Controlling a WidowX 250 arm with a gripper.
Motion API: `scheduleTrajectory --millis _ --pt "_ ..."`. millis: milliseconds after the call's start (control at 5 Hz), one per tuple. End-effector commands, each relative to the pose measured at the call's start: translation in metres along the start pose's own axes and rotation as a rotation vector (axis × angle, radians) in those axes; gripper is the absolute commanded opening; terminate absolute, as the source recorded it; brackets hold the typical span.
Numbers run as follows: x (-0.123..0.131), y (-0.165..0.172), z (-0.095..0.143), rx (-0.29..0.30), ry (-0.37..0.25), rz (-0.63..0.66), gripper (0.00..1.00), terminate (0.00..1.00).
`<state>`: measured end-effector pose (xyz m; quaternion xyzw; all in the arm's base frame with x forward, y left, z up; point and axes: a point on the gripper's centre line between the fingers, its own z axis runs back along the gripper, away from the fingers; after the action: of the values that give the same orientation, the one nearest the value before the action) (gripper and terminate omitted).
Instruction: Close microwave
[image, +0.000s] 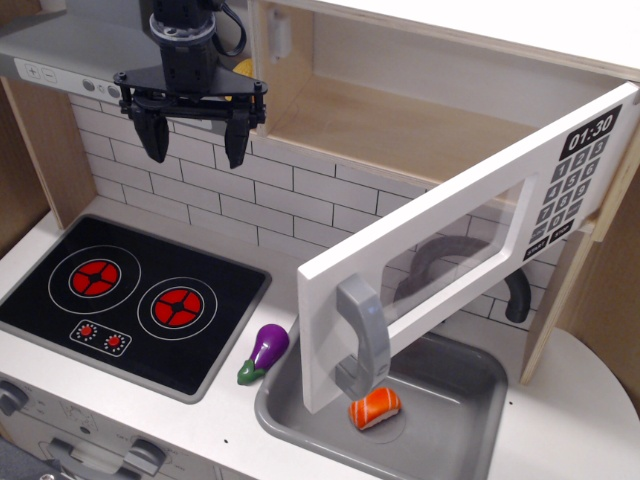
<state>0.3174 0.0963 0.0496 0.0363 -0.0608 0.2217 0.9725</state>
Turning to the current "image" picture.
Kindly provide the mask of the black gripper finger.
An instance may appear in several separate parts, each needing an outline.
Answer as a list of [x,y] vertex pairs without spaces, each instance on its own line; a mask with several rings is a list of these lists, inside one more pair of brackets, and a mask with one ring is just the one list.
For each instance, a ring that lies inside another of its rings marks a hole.
[[150,111],[134,105],[132,120],[147,155],[152,160],[163,163],[169,146],[169,129],[166,118],[158,111]]
[[225,152],[231,169],[243,164],[249,140],[250,114],[245,110],[235,110],[226,122]]

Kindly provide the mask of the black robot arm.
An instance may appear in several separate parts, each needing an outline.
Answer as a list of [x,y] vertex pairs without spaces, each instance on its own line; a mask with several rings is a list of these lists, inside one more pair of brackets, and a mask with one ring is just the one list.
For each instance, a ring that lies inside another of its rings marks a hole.
[[224,1],[154,1],[150,32],[161,64],[114,75],[121,112],[133,121],[147,155],[158,163],[169,146],[167,120],[225,124],[230,167],[242,165],[249,133],[266,121],[266,83],[236,73],[222,56],[242,53],[244,25]]

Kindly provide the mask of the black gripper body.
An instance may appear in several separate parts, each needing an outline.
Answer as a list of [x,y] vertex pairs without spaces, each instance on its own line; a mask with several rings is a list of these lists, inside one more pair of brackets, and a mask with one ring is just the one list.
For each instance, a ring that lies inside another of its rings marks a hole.
[[168,117],[226,123],[235,110],[250,114],[250,130],[266,121],[267,85],[224,67],[211,34],[189,36],[171,30],[154,36],[161,63],[120,71],[121,108],[132,120],[132,107]]

